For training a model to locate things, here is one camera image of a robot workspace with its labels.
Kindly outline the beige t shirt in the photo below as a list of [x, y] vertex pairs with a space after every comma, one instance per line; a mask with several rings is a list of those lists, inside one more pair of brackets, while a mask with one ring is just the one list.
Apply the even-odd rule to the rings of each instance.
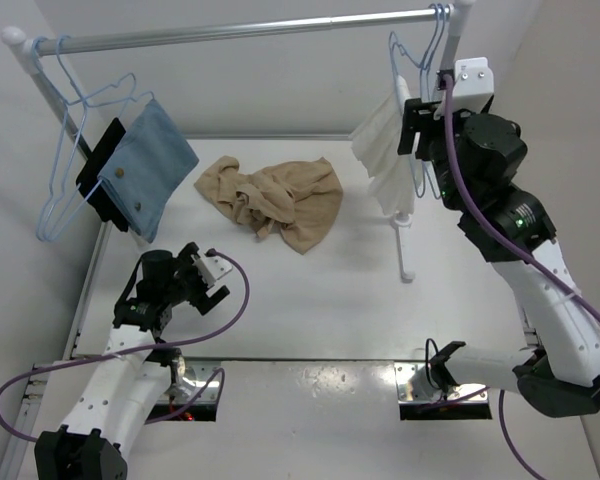
[[223, 156], [194, 183], [223, 216], [250, 228], [258, 240], [272, 232], [304, 255], [333, 227], [344, 197], [340, 180], [325, 158], [289, 161], [251, 174], [239, 161]]

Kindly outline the light blue wire hanger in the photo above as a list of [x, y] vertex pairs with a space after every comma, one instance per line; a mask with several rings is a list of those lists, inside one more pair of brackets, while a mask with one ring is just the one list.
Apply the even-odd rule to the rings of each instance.
[[[447, 23], [446, 6], [442, 3], [432, 3], [429, 5], [435, 13], [435, 26], [430, 38], [429, 44], [426, 47], [422, 59], [419, 64], [419, 92], [420, 98], [425, 102], [431, 102], [433, 96], [433, 87], [431, 86], [432, 67], [440, 42], [444, 35]], [[430, 170], [430, 165], [426, 162], [421, 162], [421, 170], [423, 177], [422, 193], [420, 198], [424, 196], [427, 189], [430, 189], [433, 197], [438, 200], [441, 198], [438, 187], [436, 186], [435, 178]]]

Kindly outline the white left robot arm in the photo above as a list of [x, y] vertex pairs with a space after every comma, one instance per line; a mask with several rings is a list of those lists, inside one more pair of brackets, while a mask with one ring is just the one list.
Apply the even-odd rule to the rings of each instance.
[[159, 398], [178, 381], [181, 351], [162, 334], [175, 307], [209, 313], [229, 290], [217, 282], [232, 270], [195, 243], [178, 254], [151, 250], [137, 261], [114, 305], [105, 351], [71, 411], [34, 445], [41, 479], [124, 479], [128, 456]]

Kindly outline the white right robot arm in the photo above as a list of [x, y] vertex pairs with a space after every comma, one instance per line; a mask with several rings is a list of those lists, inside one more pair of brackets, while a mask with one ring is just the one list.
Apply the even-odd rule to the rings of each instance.
[[453, 341], [413, 376], [418, 401], [478, 383], [521, 395], [536, 411], [562, 418], [600, 411], [600, 323], [584, 306], [542, 203], [514, 184], [527, 147], [517, 123], [437, 102], [404, 104], [400, 153], [429, 163], [443, 205], [504, 279], [536, 340], [515, 352]]

